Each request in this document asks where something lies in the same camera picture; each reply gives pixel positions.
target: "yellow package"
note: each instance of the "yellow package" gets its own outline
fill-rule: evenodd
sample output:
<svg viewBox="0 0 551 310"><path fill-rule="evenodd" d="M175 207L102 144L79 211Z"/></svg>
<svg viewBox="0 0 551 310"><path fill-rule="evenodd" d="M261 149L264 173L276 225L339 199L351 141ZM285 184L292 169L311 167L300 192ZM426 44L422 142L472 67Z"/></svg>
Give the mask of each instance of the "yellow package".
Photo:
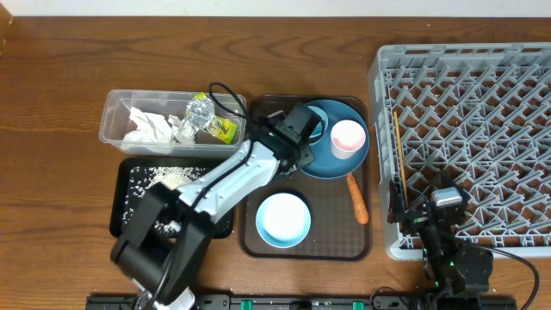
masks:
<svg viewBox="0 0 551 310"><path fill-rule="evenodd" d="M208 131L224 143L231 144L235 133L238 131L238 125L225 118L215 116L213 121L210 122Z"/></svg>

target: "orange carrot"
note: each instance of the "orange carrot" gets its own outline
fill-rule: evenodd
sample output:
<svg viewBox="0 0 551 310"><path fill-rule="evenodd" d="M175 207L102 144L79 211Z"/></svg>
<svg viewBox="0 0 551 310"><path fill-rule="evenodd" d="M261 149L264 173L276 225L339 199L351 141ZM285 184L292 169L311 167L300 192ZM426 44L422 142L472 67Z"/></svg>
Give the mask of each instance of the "orange carrot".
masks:
<svg viewBox="0 0 551 310"><path fill-rule="evenodd" d="M365 206L362 192L360 191L353 174L349 173L346 175L346 183L348 184L350 196L352 197L352 207L354 207L356 220L358 220L358 223L360 224L367 224L369 221L368 209Z"/></svg>

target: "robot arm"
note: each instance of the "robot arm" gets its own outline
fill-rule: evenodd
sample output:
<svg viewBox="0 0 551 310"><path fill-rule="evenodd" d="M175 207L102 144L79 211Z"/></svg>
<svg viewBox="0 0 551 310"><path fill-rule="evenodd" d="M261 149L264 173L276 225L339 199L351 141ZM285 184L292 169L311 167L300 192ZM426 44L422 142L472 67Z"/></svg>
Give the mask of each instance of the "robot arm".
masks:
<svg viewBox="0 0 551 310"><path fill-rule="evenodd" d="M280 111L261 120L250 139L206 176L174 190L161 183L151 186L117 239L111 260L139 284L145 297L151 298L148 292L156 292L166 279L155 300L157 309L188 310L195 301L188 286L201 267L215 224L274 176L290 176L310 164L314 158L309 137L320 122L325 125L298 103L288 116ZM176 245L152 229L158 220L186 223Z"/></svg>

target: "plastic bin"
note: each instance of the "plastic bin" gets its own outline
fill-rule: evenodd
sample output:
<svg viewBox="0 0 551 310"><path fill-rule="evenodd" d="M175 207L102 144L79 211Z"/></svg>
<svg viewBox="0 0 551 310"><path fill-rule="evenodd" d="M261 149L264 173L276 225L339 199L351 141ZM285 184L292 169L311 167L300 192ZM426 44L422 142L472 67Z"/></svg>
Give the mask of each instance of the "plastic bin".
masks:
<svg viewBox="0 0 551 310"><path fill-rule="evenodd" d="M368 86L389 257L422 258L419 238L387 223L389 181L402 184L393 111L409 208L445 170L471 195L457 237L551 257L551 44L383 46Z"/></svg>
<svg viewBox="0 0 551 310"><path fill-rule="evenodd" d="M195 96L196 92L181 91L156 91L156 90L112 90L109 92L105 108L103 110L102 125L100 127L100 140L118 147L127 154L139 155L164 155L164 156L185 156L200 158L229 158L234 154L245 136L245 120L230 115L222 108L215 106L215 113L238 125L238 131L233 137L230 145L204 143L196 139L194 145L182 145L177 142L134 142L123 141L125 134L135 130L136 125L130 121L130 108L135 107L142 112L149 112L164 115L184 117L186 105ZM216 99L227 108L242 113L238 103L231 95L214 94ZM245 98L239 99L246 105ZM216 141L210 136L206 139Z"/></svg>

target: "pink cup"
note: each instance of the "pink cup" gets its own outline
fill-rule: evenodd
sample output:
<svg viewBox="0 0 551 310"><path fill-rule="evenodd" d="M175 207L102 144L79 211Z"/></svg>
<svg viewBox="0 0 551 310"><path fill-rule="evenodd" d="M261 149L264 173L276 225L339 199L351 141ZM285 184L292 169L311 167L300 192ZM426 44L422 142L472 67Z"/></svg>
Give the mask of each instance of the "pink cup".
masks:
<svg viewBox="0 0 551 310"><path fill-rule="evenodd" d="M340 121L331 130L331 152L339 159L348 159L365 143L362 125L355 121Z"/></svg>

